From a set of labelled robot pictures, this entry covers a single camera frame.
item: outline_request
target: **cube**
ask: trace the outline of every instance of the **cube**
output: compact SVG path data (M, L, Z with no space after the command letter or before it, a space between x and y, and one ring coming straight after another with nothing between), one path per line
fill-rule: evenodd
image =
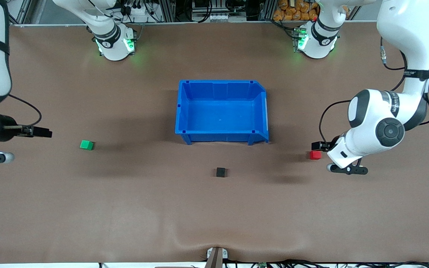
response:
M80 143L80 149L84 149L84 150L88 150L88 151L92 151L92 149L94 148L94 143L91 141L86 141L83 140Z

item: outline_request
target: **blue plastic bin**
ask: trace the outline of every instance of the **blue plastic bin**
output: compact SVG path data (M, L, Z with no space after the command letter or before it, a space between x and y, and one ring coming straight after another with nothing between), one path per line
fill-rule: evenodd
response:
M188 145L269 142L266 90L252 80L182 80L175 133Z

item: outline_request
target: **brown mat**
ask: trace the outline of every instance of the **brown mat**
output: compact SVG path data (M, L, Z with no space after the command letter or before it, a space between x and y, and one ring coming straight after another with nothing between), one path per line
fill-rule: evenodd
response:
M316 61L274 25L147 26L136 56L114 63L83 27L12 28L13 93L54 137L0 144L16 154L0 165L0 263L199 261L211 246L241 261L429 261L429 125L366 157L367 176L304 156L327 105L397 84L378 43L374 23L348 23ZM258 80L272 144L183 144L180 79ZM0 113L35 119L15 100ZM329 139L347 130L347 105L323 128Z

